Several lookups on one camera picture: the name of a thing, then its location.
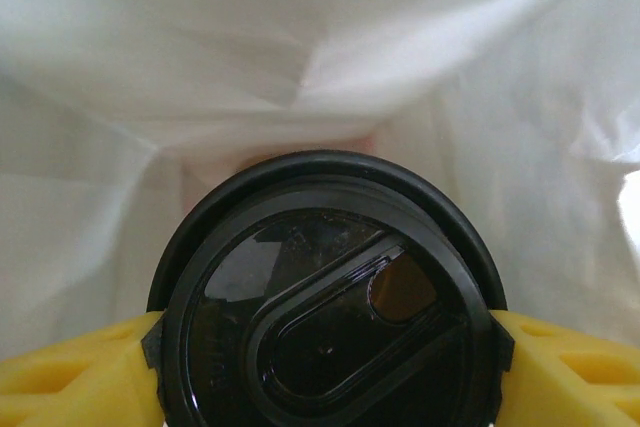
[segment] black lid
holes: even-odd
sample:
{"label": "black lid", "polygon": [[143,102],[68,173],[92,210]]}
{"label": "black lid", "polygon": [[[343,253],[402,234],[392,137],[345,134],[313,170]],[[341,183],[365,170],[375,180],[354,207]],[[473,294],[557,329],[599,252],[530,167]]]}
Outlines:
{"label": "black lid", "polygon": [[171,426],[474,426],[496,401],[490,256],[379,159],[295,154],[223,184],[163,256],[149,309],[167,303]]}

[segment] white cloth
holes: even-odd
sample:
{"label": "white cloth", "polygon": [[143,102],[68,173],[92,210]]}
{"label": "white cloth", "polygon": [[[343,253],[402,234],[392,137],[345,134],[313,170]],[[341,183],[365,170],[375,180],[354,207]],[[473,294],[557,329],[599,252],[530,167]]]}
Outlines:
{"label": "white cloth", "polygon": [[512,309],[640,345],[638,0],[0,0],[0,358],[142,312],[248,159],[458,203]]}

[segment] plastic lid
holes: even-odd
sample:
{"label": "plastic lid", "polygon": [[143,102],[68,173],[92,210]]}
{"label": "plastic lid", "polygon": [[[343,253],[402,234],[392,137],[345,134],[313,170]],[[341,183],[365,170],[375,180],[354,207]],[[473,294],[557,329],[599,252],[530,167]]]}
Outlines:
{"label": "plastic lid", "polygon": [[162,344],[169,424],[491,420],[491,317],[439,223],[381,182],[299,174],[242,196],[181,267]]}

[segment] white fabric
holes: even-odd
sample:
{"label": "white fabric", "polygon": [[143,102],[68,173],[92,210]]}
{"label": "white fabric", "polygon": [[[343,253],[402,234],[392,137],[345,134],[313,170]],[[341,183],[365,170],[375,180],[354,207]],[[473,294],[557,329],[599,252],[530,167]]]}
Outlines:
{"label": "white fabric", "polygon": [[640,345],[640,1],[0,0],[0,358],[142,312],[204,193],[317,146],[442,188],[514,310]]}

